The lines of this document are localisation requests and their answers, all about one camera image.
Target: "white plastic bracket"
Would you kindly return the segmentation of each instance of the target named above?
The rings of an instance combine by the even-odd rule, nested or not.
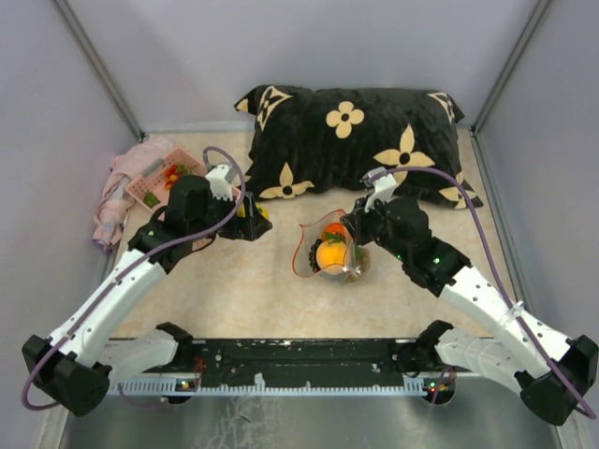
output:
[[[139,375],[146,369],[167,365],[177,353],[179,343],[172,335],[154,329],[134,340],[111,340],[98,362],[110,365],[110,384],[116,385]]]
[[[508,308],[499,292],[475,267],[464,267],[454,277],[453,285],[446,285],[439,298],[453,304],[503,344],[528,373],[538,378],[549,371],[547,362],[526,336],[516,318],[519,316],[539,339],[549,356],[562,359],[570,349],[567,336],[541,323],[520,305]]]
[[[517,394],[521,390],[514,374],[524,367],[496,340],[480,339],[454,328],[441,336],[435,350],[447,365],[476,372]]]
[[[397,188],[397,182],[395,181],[395,178],[393,178],[393,175],[385,175],[378,178],[376,181],[372,181],[372,178],[377,175],[380,176],[381,173],[387,173],[387,171],[383,167],[375,168],[366,173],[363,178],[366,186],[372,185],[374,187],[374,192],[372,192],[366,199],[366,206],[364,206],[365,212],[369,212],[374,207],[374,201],[377,199],[381,200],[383,203],[387,203]]]
[[[233,201],[233,188],[231,182],[235,177],[235,172],[227,164],[219,164],[214,166],[206,175],[206,179],[210,182],[210,190],[212,196],[216,199]]]

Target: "pink basket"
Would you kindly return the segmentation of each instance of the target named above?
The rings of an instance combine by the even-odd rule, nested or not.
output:
[[[173,165],[183,164],[191,168],[194,175],[206,176],[206,167],[194,156],[183,150],[176,148],[162,159],[157,159],[153,164],[141,172],[132,180],[126,188],[126,191],[133,196],[138,203],[146,210],[154,212],[156,209],[166,206],[170,191],[165,189],[165,170]],[[153,208],[148,207],[143,202],[143,198],[148,192],[152,192],[160,203]]]

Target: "cable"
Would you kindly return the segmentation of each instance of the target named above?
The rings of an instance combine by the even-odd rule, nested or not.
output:
[[[406,347],[403,346],[397,353],[397,360],[396,360],[397,366],[400,369],[400,371],[402,372],[402,374],[404,374],[407,377],[410,377],[412,379],[417,379],[420,376],[421,371],[408,372],[402,363],[402,353],[405,352],[405,348]]]
[[[451,374],[449,374],[449,383],[450,384],[455,383],[457,378],[458,378],[458,370],[456,369],[456,367],[451,367]]]
[[[443,378],[446,376],[447,373],[451,372],[454,368],[449,366],[449,365],[445,365],[443,367],[443,369],[441,370],[441,375],[439,376],[439,379],[437,380],[437,387],[434,389],[434,394],[432,395],[432,401],[431,404],[434,405],[437,402],[437,396],[439,396],[439,390],[441,390],[441,385],[443,384]]]
[[[80,328],[80,326],[85,322],[85,320],[90,316],[90,314],[92,314],[92,312],[95,310],[95,308],[98,306],[98,304],[100,302],[102,302],[104,300],[104,298],[108,295],[108,293],[112,290],[114,285],[118,284],[126,275],[128,275],[132,270],[137,268],[143,262],[150,259],[154,255],[160,253],[161,251],[164,251],[168,248],[172,248],[173,246],[179,245],[181,243],[185,243],[189,240],[203,239],[203,238],[209,236],[210,234],[216,232],[218,229],[220,229],[222,226],[224,226],[231,218],[233,218],[235,216],[235,214],[237,213],[237,210],[240,208],[241,204],[243,204],[243,198],[245,196],[245,180],[243,179],[243,172],[241,171],[241,168],[240,168],[239,164],[235,161],[235,159],[233,159],[227,152],[225,152],[224,150],[221,150],[220,148],[217,148],[217,147],[207,147],[204,149],[204,152],[202,154],[204,161],[208,161],[208,152],[218,152],[219,154],[222,154],[228,160],[228,162],[231,163],[231,165],[237,172],[238,176],[240,177],[240,191],[241,192],[240,192],[240,196],[237,199],[233,209],[228,213],[228,215],[223,220],[221,220],[214,226],[211,226],[208,229],[197,232],[196,234],[192,234],[190,236],[181,237],[179,239],[173,239],[171,241],[167,241],[166,243],[163,243],[162,245],[157,246],[153,250],[150,250],[145,255],[140,257],[138,260],[132,262],[128,267],[123,269],[120,272],[120,274],[116,275],[114,277],[114,281],[112,283],[109,283],[98,294],[97,298],[92,302],[92,304],[90,304],[90,307],[87,308],[87,310],[81,314],[80,318],[77,321],[75,321],[73,326],[66,332],[66,335],[64,337],[62,337],[60,340],[58,340],[58,342],[54,346],[52,346],[50,348],[50,350],[46,354],[44,354],[44,356],[39,360],[39,362],[37,362],[36,365],[33,367],[33,369],[31,370],[31,373],[27,377],[27,380],[25,381],[25,385],[23,386],[22,391],[21,391],[21,404],[23,405],[23,407],[25,409],[32,410],[32,411],[42,411],[42,410],[51,409],[52,407],[56,407],[58,405],[58,402],[53,402],[51,404],[45,404],[45,405],[32,404],[31,402],[29,402],[29,398],[28,398],[29,389],[31,388],[32,383],[34,382],[34,379],[37,377],[39,372],[46,365],[46,362],[48,362],[48,360],[50,360],[50,358],[54,354],[56,354],[58,352],[58,350],[70,339],[70,337],[73,335],[73,333],[75,331],[77,331],[77,329]]]
[[[206,369],[206,366],[204,365],[204,359],[203,358],[201,358],[201,357],[194,357],[194,360],[196,360],[196,365],[194,366],[194,378],[196,379],[196,388],[198,388],[199,387],[199,385],[198,385],[199,380],[204,375],[204,370]]]
[[[392,168],[390,170],[387,170],[385,172],[382,172],[382,173],[374,176],[372,181],[376,181],[379,178],[382,178],[386,175],[398,173],[401,171],[420,171],[420,172],[424,172],[424,173],[431,173],[433,175],[437,175],[437,176],[440,176],[441,178],[446,179],[447,181],[451,182],[453,185],[455,185],[458,188],[458,190],[460,191],[464,200],[466,201],[466,204],[468,205],[468,209],[470,210],[470,213],[472,214],[473,220],[475,221],[476,229],[478,230],[478,235],[480,236],[480,240],[483,244],[483,249],[485,250],[485,256],[487,257],[487,261],[489,262],[490,271],[493,275],[493,279],[495,280],[495,283],[497,283],[497,288],[499,289],[499,292],[501,293],[501,297],[504,300],[504,303],[507,305],[507,308],[511,310],[514,307],[514,304],[512,303],[511,299],[509,298],[509,295],[507,294],[507,291],[505,290],[504,283],[502,282],[502,280],[499,276],[499,272],[497,271],[497,267],[495,266],[495,261],[493,260],[493,256],[490,252],[489,243],[487,242],[487,237],[485,236],[485,231],[483,230],[483,226],[480,223],[478,215],[476,214],[475,205],[473,204],[472,200],[466,193],[466,190],[460,185],[459,182],[457,182],[454,178],[449,176],[444,171],[437,170],[436,168],[428,168],[428,167]],[[516,320],[517,320],[518,324],[520,325],[520,327],[524,330],[526,335],[529,337],[529,339],[531,339],[531,342],[533,343],[534,347],[539,352],[539,354],[543,357],[543,359],[546,361],[549,368],[555,373],[557,378],[566,387],[568,392],[582,406],[582,410],[579,409],[579,407],[576,407],[575,410],[579,413],[582,413],[583,415],[587,416],[590,419],[597,419],[597,415],[595,414],[595,412],[593,411],[591,406],[580,395],[580,393],[578,393],[578,391],[570,383],[570,381],[568,381],[568,379],[565,377],[565,375],[562,373],[562,371],[558,368],[558,366],[555,364],[555,362],[553,360],[551,360],[551,357],[549,356],[547,351],[545,351],[545,348],[543,347],[541,342],[537,339],[537,337],[534,335],[533,331],[526,324],[524,319],[519,316],[516,318]]]

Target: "gray wall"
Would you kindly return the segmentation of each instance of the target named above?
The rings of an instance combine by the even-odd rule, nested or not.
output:
[[[146,130],[243,120],[256,84],[450,92],[472,123],[535,0],[70,0]]]
[[[595,341],[598,22],[596,0],[554,2],[482,133],[539,316]],[[598,386],[589,398],[599,412]]]
[[[41,414],[19,402],[22,344],[99,281],[93,205],[112,157],[134,142],[51,2],[5,5],[0,61],[0,446],[29,449]]]

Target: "yellow object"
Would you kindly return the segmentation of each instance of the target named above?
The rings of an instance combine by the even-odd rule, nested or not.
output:
[[[266,209],[264,209],[264,206],[262,206],[261,204],[256,204],[256,207],[258,208],[258,212],[260,212],[260,215],[262,215],[267,220],[270,218],[269,212]]]
[[[245,218],[245,205],[241,204],[240,208],[237,209],[237,216],[241,218]]]
[[[316,263],[328,274],[343,273],[347,245],[342,241],[323,241],[316,250]]]
[[[269,219],[269,212],[266,209],[264,209],[264,207],[261,204],[256,204],[256,208],[258,209],[258,212],[260,212],[260,215],[262,215],[267,220]],[[240,218],[245,218],[244,204],[241,204],[241,207],[237,209],[237,216]]]

